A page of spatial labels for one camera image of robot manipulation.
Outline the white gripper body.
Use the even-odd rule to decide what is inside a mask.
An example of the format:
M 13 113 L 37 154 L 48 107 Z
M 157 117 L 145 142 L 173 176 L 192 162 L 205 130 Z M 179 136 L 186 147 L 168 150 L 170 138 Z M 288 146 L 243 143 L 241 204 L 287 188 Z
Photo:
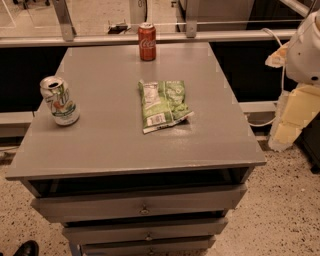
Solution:
M 311 13 L 290 39 L 286 75 L 297 83 L 320 84 L 320 10 Z

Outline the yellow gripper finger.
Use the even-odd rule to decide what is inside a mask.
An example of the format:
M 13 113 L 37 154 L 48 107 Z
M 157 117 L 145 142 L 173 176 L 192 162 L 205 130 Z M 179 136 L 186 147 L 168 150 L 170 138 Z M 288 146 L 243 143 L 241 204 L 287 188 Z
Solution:
M 291 92 L 283 91 L 278 99 L 268 146 L 278 152 L 291 147 L 319 112 L 319 85 L 299 83 Z
M 275 52 L 269 55 L 265 61 L 265 64 L 269 67 L 280 68 L 286 66 L 286 55 L 289 43 L 285 43 L 280 46 Z

